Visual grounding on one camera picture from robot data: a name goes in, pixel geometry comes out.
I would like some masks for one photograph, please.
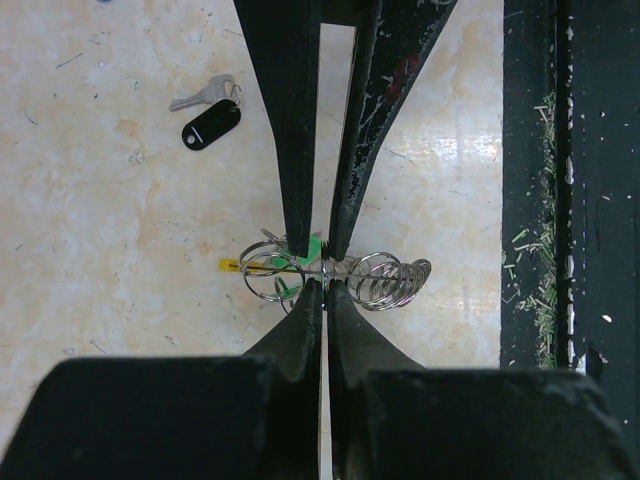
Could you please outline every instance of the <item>tile floor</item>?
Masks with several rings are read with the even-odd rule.
[[[244,352],[282,315],[218,259],[283,220],[232,0],[3,2],[0,13],[1,449],[65,358]],[[368,315],[429,367],[498,364],[502,16],[502,0],[458,2],[353,238],[355,253],[432,261],[410,306]],[[325,235],[352,36],[323,27],[313,226]],[[179,133],[205,107],[167,107],[216,73],[243,87],[242,123],[191,152]]]

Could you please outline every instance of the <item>coiled wire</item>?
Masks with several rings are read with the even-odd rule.
[[[366,310],[380,312],[410,303],[431,275],[431,262],[428,260],[402,263],[387,252],[375,252],[359,258],[347,256],[338,262],[329,258],[326,242],[322,244],[320,264],[314,262],[305,270],[295,257],[282,251],[286,247],[285,237],[277,237],[266,229],[262,229],[262,233],[266,239],[246,248],[238,257],[238,265],[245,284],[255,296],[267,302],[279,302],[287,313],[293,308],[308,276],[320,277],[325,294],[332,278],[343,279],[355,303]],[[260,251],[264,248],[273,250]],[[280,259],[284,266],[261,269],[252,266],[256,263],[268,265],[273,259]],[[295,275],[300,283],[290,286],[280,274]],[[250,279],[265,277],[274,277],[274,293],[260,292],[251,284]]]

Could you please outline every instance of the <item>silver key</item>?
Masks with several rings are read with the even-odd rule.
[[[171,105],[169,105],[169,110],[171,110],[172,112],[176,112],[178,110],[182,110],[183,108],[189,108],[195,105],[201,105],[203,103],[213,105],[215,103],[218,103],[220,100],[229,98],[229,94],[227,94],[227,83],[230,83],[232,85],[232,92],[239,91],[239,87],[238,85],[236,85],[233,75],[216,75],[211,80],[209,80],[209,83],[206,87],[204,87],[192,97],[185,98],[184,100],[174,100],[173,102],[171,102]]]

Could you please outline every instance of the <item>black metal jaw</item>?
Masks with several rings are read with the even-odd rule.
[[[273,130],[288,249],[308,253],[320,23],[356,27],[329,245],[349,247],[376,157],[457,0],[234,0]]]

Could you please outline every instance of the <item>black key tag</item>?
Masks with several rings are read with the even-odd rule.
[[[240,117],[235,102],[220,100],[184,126],[182,141],[191,150],[202,150],[238,125]]]

